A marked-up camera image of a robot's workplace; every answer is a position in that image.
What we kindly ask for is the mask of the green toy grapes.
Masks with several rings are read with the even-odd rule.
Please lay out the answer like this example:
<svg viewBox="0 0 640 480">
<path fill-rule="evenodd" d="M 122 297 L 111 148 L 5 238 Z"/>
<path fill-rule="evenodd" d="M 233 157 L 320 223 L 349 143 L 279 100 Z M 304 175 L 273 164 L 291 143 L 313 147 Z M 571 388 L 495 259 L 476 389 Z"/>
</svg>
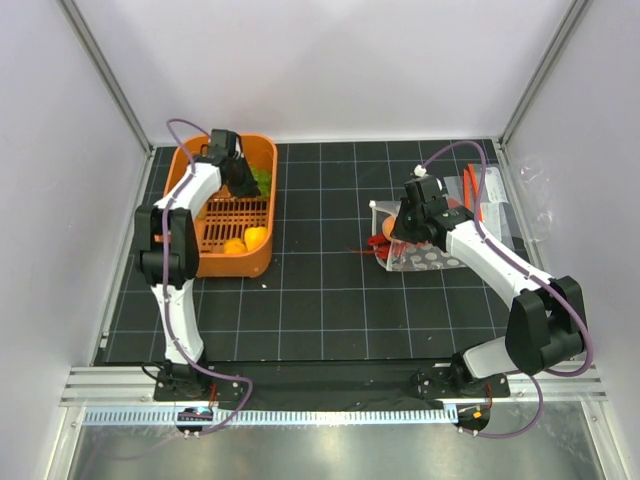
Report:
<svg viewBox="0 0 640 480">
<path fill-rule="evenodd" d="M 252 167 L 252 175 L 257 183 L 259 198 L 271 197 L 272 173 L 268 170 Z"/>
</svg>

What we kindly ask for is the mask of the clear dotted zip bag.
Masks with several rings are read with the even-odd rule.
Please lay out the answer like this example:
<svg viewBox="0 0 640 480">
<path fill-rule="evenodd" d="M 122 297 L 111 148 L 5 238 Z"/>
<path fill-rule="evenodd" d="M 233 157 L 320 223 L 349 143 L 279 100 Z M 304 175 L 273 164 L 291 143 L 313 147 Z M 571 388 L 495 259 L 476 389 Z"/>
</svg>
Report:
<svg viewBox="0 0 640 480">
<path fill-rule="evenodd" d="M 370 237 L 382 233 L 382 222 L 385 218 L 397 216 L 400 202 L 371 200 L 369 208 L 372 214 Z M 400 245 L 393 248 L 387 260 L 378 259 L 373 255 L 378 264 L 387 272 L 408 273 L 465 267 L 465 264 L 460 260 L 430 243 L 411 244 L 404 241 L 399 242 Z"/>
</svg>

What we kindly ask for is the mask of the red toy lobster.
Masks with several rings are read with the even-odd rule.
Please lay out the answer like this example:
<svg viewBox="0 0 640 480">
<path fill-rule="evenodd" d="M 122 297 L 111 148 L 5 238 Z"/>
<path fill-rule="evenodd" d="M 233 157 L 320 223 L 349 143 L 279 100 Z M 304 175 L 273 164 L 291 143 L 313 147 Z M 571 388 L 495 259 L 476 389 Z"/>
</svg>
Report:
<svg viewBox="0 0 640 480">
<path fill-rule="evenodd" d="M 384 234 L 376 234 L 367 239 L 364 249 L 348 248 L 349 253 L 361 255 L 374 255 L 381 260 L 387 260 L 392 253 L 394 247 L 400 245 L 400 242 L 394 238 L 387 238 Z"/>
</svg>

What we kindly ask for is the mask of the orange plastic basket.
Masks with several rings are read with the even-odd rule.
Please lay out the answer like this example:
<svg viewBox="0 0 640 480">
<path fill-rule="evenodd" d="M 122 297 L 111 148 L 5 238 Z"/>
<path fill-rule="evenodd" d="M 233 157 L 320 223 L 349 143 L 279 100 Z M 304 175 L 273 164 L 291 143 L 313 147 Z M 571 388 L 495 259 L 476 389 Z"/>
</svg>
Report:
<svg viewBox="0 0 640 480">
<path fill-rule="evenodd" d="M 243 152 L 252 167 L 272 173 L 270 198 L 233 197 L 227 187 L 212 194 L 194 216 L 195 238 L 200 261 L 197 276 L 251 277 L 264 273 L 272 256 L 276 190 L 278 186 L 278 151 L 268 137 L 257 133 L 240 135 Z M 225 255 L 223 244 L 231 238 L 243 239 L 247 228 L 264 226 L 268 238 L 256 250 L 239 255 Z"/>
</svg>

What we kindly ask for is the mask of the peach toy fruit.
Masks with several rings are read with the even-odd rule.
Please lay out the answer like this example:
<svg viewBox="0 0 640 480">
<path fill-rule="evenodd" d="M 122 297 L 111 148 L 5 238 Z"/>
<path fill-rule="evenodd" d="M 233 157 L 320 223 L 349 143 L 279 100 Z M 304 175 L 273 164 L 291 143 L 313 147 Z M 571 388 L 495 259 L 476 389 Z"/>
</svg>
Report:
<svg viewBox="0 0 640 480">
<path fill-rule="evenodd" d="M 395 216 L 388 216 L 382 222 L 382 233 L 387 239 L 391 239 L 393 237 L 393 230 L 396 224 Z"/>
</svg>

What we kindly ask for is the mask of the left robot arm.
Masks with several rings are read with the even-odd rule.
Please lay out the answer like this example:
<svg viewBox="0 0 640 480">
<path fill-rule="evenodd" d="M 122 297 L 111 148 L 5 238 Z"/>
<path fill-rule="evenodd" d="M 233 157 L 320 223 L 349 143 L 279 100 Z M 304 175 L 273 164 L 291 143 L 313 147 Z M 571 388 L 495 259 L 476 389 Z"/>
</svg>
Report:
<svg viewBox="0 0 640 480">
<path fill-rule="evenodd" d="M 216 382 L 240 380 L 208 367 L 193 295 L 200 263 L 195 217 L 224 187 L 239 198 L 259 194 L 238 133 L 213 129 L 198 154 L 181 140 L 176 143 L 187 157 L 185 173 L 164 197 L 134 215 L 136 268 L 158 303 L 165 335 L 164 359 L 155 375 L 157 401 L 203 400 Z"/>
</svg>

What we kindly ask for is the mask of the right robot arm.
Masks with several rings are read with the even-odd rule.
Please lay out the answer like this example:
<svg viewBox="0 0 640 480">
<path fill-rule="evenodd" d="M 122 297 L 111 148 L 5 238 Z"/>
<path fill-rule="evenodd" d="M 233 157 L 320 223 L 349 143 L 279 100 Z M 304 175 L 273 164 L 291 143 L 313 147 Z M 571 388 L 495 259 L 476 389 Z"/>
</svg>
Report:
<svg viewBox="0 0 640 480">
<path fill-rule="evenodd" d="M 427 175 L 405 183 L 392 237 L 430 244 L 478 275 L 509 309 L 504 336 L 456 353 L 450 382 L 463 396 L 475 395 L 487 378 L 519 371 L 558 375 L 557 365 L 576 355 L 593 361 L 581 286 L 570 276 L 553 277 L 498 241 L 462 205 L 450 205 L 439 179 Z"/>
</svg>

